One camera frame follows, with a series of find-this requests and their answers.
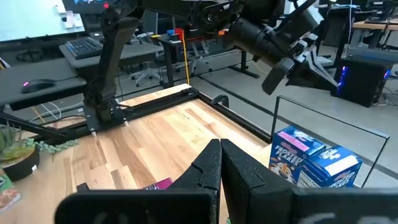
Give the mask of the grey desk surface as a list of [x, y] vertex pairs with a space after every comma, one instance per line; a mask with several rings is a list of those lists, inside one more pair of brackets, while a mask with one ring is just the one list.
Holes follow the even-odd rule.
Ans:
[[[75, 69], [97, 68], [100, 56], [75, 59], [65, 44], [59, 46], [60, 51]], [[152, 61], [156, 58], [156, 53], [163, 51], [163, 47], [143, 42], [142, 44], [125, 45], [120, 56], [119, 66], [134, 65]]]
[[[23, 84], [37, 79], [55, 80], [55, 86], [32, 93], [21, 92]], [[64, 58], [19, 65], [0, 70], [0, 106], [10, 105], [20, 110], [64, 97], [80, 94], [86, 81]]]

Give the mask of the black computer mouse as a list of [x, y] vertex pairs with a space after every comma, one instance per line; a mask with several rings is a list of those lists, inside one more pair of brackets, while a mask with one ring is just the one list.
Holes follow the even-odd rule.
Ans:
[[35, 91], [43, 90], [55, 86], [56, 81], [51, 79], [36, 79], [24, 82], [21, 88], [21, 93], [32, 93]]

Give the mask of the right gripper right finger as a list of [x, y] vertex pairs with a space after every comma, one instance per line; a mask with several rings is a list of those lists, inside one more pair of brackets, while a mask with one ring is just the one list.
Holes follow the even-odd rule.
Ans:
[[398, 189], [305, 189], [228, 139], [221, 178], [231, 224], [398, 224]]

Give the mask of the succulent plant in black pot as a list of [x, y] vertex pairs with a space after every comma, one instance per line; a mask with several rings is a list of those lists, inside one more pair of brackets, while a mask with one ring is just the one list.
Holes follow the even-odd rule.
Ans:
[[56, 154], [78, 144], [69, 140], [52, 145], [33, 138], [22, 139], [21, 128], [11, 126], [9, 121], [0, 124], [0, 169], [11, 181], [21, 180], [31, 175], [40, 165], [40, 153]]

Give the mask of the office chair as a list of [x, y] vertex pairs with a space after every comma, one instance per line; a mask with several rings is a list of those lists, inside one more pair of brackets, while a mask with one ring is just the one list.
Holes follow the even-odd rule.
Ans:
[[[147, 42], [149, 44], [152, 44], [153, 46], [159, 47], [159, 45], [153, 43], [152, 41], [153, 35], [155, 35], [155, 32], [143, 32], [141, 34], [138, 34], [136, 38], [140, 41], [140, 43]], [[141, 70], [140, 72], [134, 72], [131, 75], [131, 79], [135, 81], [137, 87], [140, 87], [141, 83], [145, 79], [150, 79], [150, 80], [158, 79], [160, 83], [163, 81], [162, 77], [160, 76], [159, 63], [157, 61], [161, 52], [162, 49], [155, 52], [154, 56], [150, 61], [144, 62], [143, 70]]]

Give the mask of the black aluminium table frame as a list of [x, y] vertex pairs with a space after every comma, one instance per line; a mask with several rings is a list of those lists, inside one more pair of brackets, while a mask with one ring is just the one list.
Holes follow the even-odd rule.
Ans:
[[44, 141], [47, 144], [61, 144], [69, 140], [82, 138], [94, 132], [97, 133], [112, 129], [124, 124], [125, 122], [167, 110], [192, 100], [200, 100], [202, 103], [221, 113], [223, 116], [238, 124], [241, 128], [255, 135], [262, 141], [266, 143], [271, 142], [271, 135], [265, 130], [221, 104], [212, 105], [212, 98], [206, 96], [194, 87], [186, 88], [170, 95], [135, 106], [121, 106], [113, 100], [111, 102], [110, 113], [113, 115], [114, 119], [105, 123], [100, 123], [95, 116], [95, 111], [88, 108], [85, 110], [84, 121], [60, 129], [40, 126], [4, 112], [0, 112], [0, 124], [5, 124], [6, 121], [9, 121], [11, 126], [21, 128], [23, 131], [34, 133], [34, 139], [36, 139], [36, 141]]

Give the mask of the green cereal box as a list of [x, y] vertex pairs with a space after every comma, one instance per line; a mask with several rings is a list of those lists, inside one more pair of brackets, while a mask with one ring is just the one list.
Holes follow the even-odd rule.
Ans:
[[7, 174], [0, 169], [0, 213], [21, 199], [20, 193], [14, 187]]

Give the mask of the bright computer monitor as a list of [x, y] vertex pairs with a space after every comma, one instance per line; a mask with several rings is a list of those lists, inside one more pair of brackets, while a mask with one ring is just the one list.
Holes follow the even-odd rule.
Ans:
[[0, 42], [84, 32], [81, 16], [62, 0], [0, 0]]

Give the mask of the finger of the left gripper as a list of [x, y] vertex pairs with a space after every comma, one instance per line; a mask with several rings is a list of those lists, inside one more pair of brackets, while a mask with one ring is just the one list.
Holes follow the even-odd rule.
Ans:
[[335, 89], [334, 79], [329, 75], [320, 75], [311, 69], [303, 68], [287, 75], [286, 86], [299, 86], [319, 90], [332, 91]]
[[[318, 62], [318, 57], [316, 55], [316, 51], [308, 51], [306, 54], [306, 64], [304, 65], [303, 68], [308, 68], [313, 70], [314, 72], [319, 73], [320, 75], [329, 75], [331, 76], [324, 68], [323, 66]], [[338, 84], [336, 81], [334, 81], [335, 84], [335, 89], [337, 89]]]

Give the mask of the black standing desk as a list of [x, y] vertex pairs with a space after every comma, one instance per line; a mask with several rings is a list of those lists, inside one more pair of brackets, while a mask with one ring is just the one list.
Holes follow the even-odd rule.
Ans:
[[[194, 50], [195, 54], [198, 54], [195, 44], [200, 42], [202, 44], [203, 50], [205, 51], [205, 54], [207, 54], [207, 40], [204, 37], [187, 39], [184, 44], [182, 42], [183, 35], [183, 29], [175, 28], [172, 30], [168, 30], [166, 34], [151, 36], [153, 42], [161, 44], [164, 48], [164, 62], [168, 79], [168, 82], [164, 83], [164, 87], [167, 88], [174, 86], [174, 74], [175, 72], [178, 73], [181, 68], [185, 69], [186, 78], [195, 77], [204, 73], [210, 73], [226, 68], [243, 73], [253, 78], [260, 77], [258, 74], [249, 71], [247, 52], [241, 49], [234, 49], [216, 55], [206, 55], [205, 57], [199, 55], [195, 56], [193, 59], [187, 60], [187, 62], [173, 63], [173, 55], [177, 54], [177, 48], [184, 48], [188, 44], [193, 44], [192, 49]], [[226, 57], [229, 54], [236, 54], [238, 51], [240, 53], [239, 63], [230, 62], [229, 64], [224, 63], [221, 65], [215, 65], [213, 59]]]

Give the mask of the black keyboard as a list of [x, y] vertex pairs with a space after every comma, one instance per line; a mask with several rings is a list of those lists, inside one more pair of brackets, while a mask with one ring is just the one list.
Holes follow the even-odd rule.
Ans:
[[101, 55], [103, 46], [91, 37], [66, 41], [65, 45], [75, 59], [84, 59]]

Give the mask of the black table clamp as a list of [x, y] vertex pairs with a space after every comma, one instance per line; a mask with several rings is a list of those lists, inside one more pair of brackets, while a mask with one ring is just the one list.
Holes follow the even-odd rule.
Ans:
[[221, 104], [226, 108], [229, 108], [229, 98], [226, 95], [218, 95], [211, 100], [212, 105]]

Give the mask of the black computer tower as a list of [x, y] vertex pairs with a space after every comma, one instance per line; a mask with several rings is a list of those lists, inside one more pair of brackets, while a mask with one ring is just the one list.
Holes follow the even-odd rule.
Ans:
[[338, 88], [330, 94], [369, 108], [379, 101], [393, 64], [388, 60], [360, 55], [342, 58], [335, 73]]

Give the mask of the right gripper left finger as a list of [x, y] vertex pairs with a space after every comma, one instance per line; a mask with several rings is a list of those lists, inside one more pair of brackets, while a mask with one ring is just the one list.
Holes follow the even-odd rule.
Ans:
[[165, 190], [79, 190], [60, 202], [54, 224], [219, 224], [221, 157], [212, 139]]

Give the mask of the blue cereal box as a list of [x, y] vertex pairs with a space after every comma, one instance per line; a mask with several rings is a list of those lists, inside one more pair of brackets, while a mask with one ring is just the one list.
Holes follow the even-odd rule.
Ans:
[[296, 184], [302, 162], [326, 145], [294, 126], [288, 126], [272, 136], [269, 169], [283, 179]]
[[297, 186], [301, 188], [351, 188], [362, 160], [343, 146], [318, 151], [302, 162]]

